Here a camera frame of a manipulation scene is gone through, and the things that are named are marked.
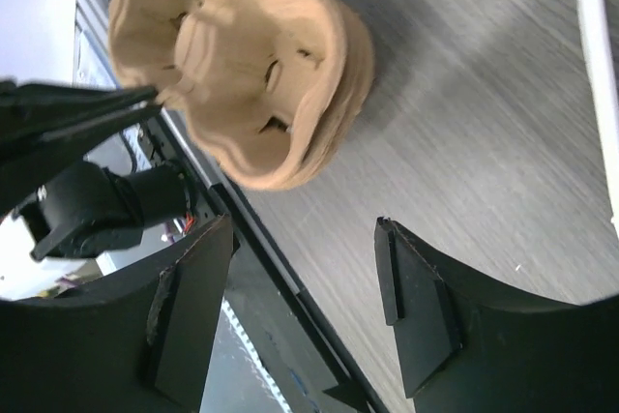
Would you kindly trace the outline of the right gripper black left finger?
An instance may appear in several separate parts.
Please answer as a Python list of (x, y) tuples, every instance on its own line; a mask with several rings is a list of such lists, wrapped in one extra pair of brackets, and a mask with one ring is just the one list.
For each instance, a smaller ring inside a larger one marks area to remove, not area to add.
[(196, 412), (233, 254), (219, 216), (53, 299), (1, 305), (5, 412)]

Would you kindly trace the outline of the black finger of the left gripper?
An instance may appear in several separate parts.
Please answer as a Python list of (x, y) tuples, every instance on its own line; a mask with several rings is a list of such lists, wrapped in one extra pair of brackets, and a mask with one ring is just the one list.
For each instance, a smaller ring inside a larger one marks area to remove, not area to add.
[(1, 208), (121, 130), (161, 112), (153, 86), (102, 90), (1, 81)]

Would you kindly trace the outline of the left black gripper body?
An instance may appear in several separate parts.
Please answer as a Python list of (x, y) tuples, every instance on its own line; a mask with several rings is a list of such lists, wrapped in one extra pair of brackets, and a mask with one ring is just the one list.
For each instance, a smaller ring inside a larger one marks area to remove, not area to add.
[(120, 176), (76, 162), (18, 205), (35, 246), (31, 257), (94, 259), (138, 246), (144, 230), (193, 207), (190, 178), (176, 163)]

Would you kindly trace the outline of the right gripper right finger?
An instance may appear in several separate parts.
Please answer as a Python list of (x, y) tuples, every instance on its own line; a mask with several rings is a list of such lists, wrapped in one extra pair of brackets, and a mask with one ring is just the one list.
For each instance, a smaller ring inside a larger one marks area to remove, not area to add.
[(614, 412), (618, 300), (568, 304), (496, 280), (397, 221), (374, 230), (386, 323), (419, 412)]

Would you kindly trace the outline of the cardboard cup carrier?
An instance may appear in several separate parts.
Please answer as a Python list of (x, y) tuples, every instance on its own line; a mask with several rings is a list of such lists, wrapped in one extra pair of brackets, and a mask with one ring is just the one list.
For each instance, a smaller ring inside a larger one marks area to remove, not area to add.
[(237, 184), (284, 191), (339, 148), (374, 79), (368, 28), (339, 0), (110, 0), (124, 86), (152, 85)]

